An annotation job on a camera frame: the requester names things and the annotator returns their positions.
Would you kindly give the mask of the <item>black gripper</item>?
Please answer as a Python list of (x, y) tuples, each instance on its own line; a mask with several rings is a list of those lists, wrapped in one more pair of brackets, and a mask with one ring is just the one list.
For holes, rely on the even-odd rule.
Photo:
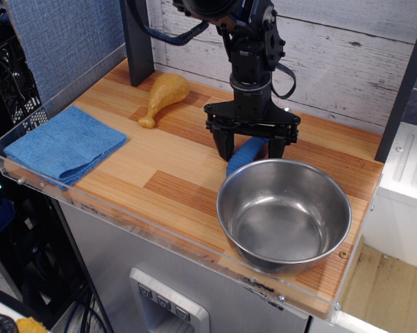
[[(221, 158), (229, 161), (235, 149), (235, 134), (232, 127), (241, 123), (259, 123), (275, 118), (279, 108), (267, 90), (261, 93), (235, 92), (234, 99), (227, 102), (209, 103), (204, 106), (207, 113), (207, 128), (213, 135), (216, 149)], [(268, 157), (282, 158), (287, 145), (286, 137), (276, 137), (268, 142)]]

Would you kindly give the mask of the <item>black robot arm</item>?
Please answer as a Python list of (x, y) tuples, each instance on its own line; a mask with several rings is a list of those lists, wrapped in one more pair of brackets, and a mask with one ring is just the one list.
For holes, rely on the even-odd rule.
[(232, 66), (234, 98), (207, 104), (204, 111), (206, 127), (224, 160), (232, 157), (236, 134), (267, 140), (270, 158), (282, 157), (285, 147), (297, 142), (300, 117), (272, 101), (276, 94), (273, 72), (278, 69), (291, 78), (296, 76), (280, 64), (285, 42), (279, 36), (277, 12), (271, 1), (174, 1), (180, 12), (200, 20), (197, 26), (175, 37), (145, 24), (134, 1), (127, 5), (141, 31), (175, 46), (187, 44), (210, 24), (216, 26)]

